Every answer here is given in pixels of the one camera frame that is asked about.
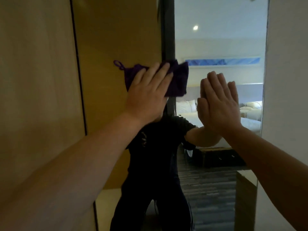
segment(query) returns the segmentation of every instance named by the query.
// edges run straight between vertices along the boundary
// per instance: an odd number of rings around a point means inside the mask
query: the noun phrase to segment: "mirror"
[[[261,134],[268,0],[174,0],[175,58],[188,62],[187,94],[176,115],[202,126],[196,112],[200,80],[211,71],[235,81],[241,123]],[[257,179],[222,139],[179,149],[178,171],[195,230],[253,230]]]

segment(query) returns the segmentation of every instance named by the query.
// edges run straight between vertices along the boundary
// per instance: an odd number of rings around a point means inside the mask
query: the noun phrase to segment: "striped carpet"
[[[192,210],[195,231],[234,230],[236,171],[246,167],[193,166],[178,152],[178,173]]]

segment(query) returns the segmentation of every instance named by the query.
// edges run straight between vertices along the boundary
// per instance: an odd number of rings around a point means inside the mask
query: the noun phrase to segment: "bed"
[[[194,124],[197,127],[202,127],[203,124],[198,118],[197,112],[190,112],[190,113],[179,113],[177,114],[180,117],[184,117],[190,123]],[[241,118],[241,123],[247,129],[250,129],[252,132],[260,135],[261,133],[261,122],[257,120],[251,120],[247,118]],[[227,143],[225,139],[221,139],[219,143],[212,147],[197,147],[201,151],[216,151],[216,150],[227,150],[231,149],[231,146]]]

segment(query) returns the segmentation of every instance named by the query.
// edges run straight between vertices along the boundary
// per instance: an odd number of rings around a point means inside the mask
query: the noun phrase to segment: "white bedsheet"
[[[187,119],[191,124],[194,124],[197,127],[202,127],[203,124],[198,118],[198,113],[180,113],[178,114],[180,117],[184,117]],[[252,132],[256,133],[257,135],[261,134],[261,122],[256,120],[251,120],[247,118],[241,118],[242,125],[250,129]],[[214,147],[231,147],[225,139],[221,139],[219,143],[217,143],[215,146],[208,147],[208,148],[214,148]]]

